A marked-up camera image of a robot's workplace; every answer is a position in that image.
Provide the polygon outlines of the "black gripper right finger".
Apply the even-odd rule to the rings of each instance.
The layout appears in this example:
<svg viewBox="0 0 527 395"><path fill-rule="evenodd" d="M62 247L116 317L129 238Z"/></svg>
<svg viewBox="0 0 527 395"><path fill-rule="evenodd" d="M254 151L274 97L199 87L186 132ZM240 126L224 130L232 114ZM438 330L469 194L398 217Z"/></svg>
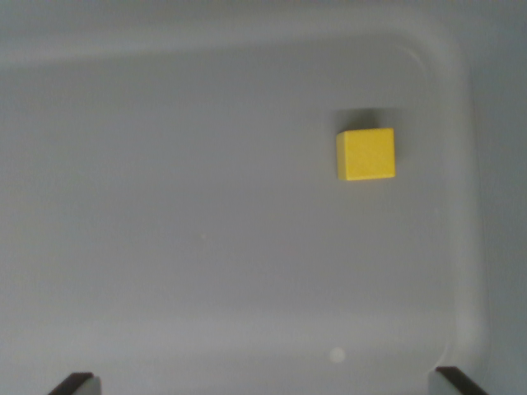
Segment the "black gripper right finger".
<svg viewBox="0 0 527 395"><path fill-rule="evenodd" d="M428 375L428 395L488 395L456 366L437 366Z"/></svg>

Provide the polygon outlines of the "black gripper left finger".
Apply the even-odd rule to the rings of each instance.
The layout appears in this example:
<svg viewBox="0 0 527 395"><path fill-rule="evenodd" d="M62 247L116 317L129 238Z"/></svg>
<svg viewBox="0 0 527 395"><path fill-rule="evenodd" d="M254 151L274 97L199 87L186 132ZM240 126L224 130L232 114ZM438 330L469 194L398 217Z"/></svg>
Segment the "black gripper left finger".
<svg viewBox="0 0 527 395"><path fill-rule="evenodd" d="M91 372L71 373L49 395L101 395L101 381Z"/></svg>

